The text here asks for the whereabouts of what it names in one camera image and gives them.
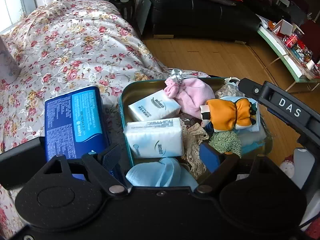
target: green loofah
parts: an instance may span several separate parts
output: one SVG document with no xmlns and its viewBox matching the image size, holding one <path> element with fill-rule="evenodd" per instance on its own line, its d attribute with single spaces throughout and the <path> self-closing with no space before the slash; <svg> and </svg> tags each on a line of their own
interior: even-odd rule
<svg viewBox="0 0 320 240">
<path fill-rule="evenodd" d="M 209 145 L 218 152 L 232 152 L 241 158 L 241 141 L 234 131 L 216 132 L 212 135 Z"/>
</svg>

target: blue wet wipes package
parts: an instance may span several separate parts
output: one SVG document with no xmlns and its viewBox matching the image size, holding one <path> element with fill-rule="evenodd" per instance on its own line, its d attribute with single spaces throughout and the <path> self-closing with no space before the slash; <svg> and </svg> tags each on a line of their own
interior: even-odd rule
<svg viewBox="0 0 320 240">
<path fill-rule="evenodd" d="M 103 128 L 100 92 L 95 86 L 46 100 L 44 115 L 47 161 L 59 154 L 78 159 L 86 153 L 101 153 L 110 145 Z"/>
</svg>

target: black cable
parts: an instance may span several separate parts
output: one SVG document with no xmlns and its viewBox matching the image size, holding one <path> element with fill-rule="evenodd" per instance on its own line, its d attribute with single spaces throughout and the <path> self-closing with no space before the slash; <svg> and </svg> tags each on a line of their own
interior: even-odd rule
<svg viewBox="0 0 320 240">
<path fill-rule="evenodd" d="M 310 224 L 312 221 L 316 220 L 319 217 L 320 217 L 320 212 L 317 215 L 315 215 L 313 218 L 310 218 L 307 222 L 304 222 L 302 225 L 300 225 L 299 228 L 305 227 L 306 225 Z"/>
</svg>

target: light blue label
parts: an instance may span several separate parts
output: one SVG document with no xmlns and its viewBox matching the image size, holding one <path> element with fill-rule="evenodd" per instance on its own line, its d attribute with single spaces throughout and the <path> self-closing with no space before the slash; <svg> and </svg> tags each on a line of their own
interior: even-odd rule
<svg viewBox="0 0 320 240">
<path fill-rule="evenodd" d="M 94 90 L 72 95 L 72 114 L 76 142 L 102 133 Z"/>
</svg>

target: white tissue pack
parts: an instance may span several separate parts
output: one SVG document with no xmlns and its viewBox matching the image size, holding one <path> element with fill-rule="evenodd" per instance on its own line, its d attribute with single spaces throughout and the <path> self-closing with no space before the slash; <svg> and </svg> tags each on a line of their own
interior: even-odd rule
<svg viewBox="0 0 320 240">
<path fill-rule="evenodd" d="M 129 122 L 124 129 L 135 158 L 163 158 L 183 155 L 180 118 Z"/>
<path fill-rule="evenodd" d="M 181 106 L 160 90 L 128 106 L 135 121 L 153 121 L 175 117 Z"/>
</svg>

